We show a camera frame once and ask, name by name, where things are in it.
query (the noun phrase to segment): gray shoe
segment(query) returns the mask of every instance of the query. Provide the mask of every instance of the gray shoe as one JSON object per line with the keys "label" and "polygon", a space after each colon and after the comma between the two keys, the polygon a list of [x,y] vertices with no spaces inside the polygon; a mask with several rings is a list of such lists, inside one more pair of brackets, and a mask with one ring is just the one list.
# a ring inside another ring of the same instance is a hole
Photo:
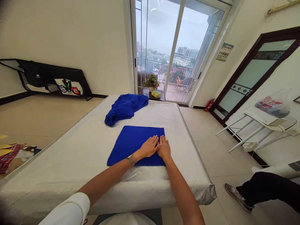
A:
{"label": "gray shoe", "polygon": [[238,192],[237,189],[235,189],[233,186],[231,186],[230,184],[225,183],[225,189],[228,192],[228,194],[230,194],[232,197],[234,197],[237,202],[240,204],[240,206],[243,208],[243,210],[245,210],[248,213],[252,212],[252,209],[254,209],[253,207],[247,206],[245,204],[245,199],[243,198],[243,196]]}

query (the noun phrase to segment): tissue box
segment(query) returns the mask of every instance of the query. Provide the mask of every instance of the tissue box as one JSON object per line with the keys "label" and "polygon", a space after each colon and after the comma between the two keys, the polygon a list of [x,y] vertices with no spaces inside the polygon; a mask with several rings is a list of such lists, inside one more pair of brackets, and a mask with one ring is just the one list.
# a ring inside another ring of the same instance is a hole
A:
{"label": "tissue box", "polygon": [[160,98],[162,96],[162,94],[159,93],[158,91],[151,92],[151,95],[154,96],[155,98]]}

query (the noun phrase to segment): quilted white cover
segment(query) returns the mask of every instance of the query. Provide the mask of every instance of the quilted white cover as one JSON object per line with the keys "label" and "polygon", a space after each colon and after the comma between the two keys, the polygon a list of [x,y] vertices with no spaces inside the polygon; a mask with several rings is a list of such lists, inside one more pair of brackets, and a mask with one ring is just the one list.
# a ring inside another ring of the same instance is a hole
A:
{"label": "quilted white cover", "polygon": [[[107,127],[105,116],[117,98],[116,95],[107,97],[59,139],[0,182],[5,213],[13,222],[38,223],[59,203],[105,170],[107,159],[125,125],[164,128],[172,157],[199,205],[208,205],[217,197],[177,104],[149,100],[149,104],[133,118]],[[133,167],[89,214],[175,205],[165,167]]]}

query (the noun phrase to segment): black pants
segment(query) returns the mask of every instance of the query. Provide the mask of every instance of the black pants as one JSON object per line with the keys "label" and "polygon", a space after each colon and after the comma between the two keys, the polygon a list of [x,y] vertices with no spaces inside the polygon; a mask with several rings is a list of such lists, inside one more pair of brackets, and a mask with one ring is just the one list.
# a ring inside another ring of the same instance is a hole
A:
{"label": "black pants", "polygon": [[300,185],[268,172],[257,172],[253,177],[236,187],[248,206],[268,200],[279,199],[300,213]]}

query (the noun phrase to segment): white sleeve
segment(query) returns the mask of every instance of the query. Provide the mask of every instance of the white sleeve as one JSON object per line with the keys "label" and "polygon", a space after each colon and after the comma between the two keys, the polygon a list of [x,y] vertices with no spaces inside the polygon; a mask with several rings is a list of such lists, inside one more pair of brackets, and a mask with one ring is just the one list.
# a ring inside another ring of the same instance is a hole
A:
{"label": "white sleeve", "polygon": [[39,225],[83,225],[90,209],[90,199],[76,193],[52,210]]}

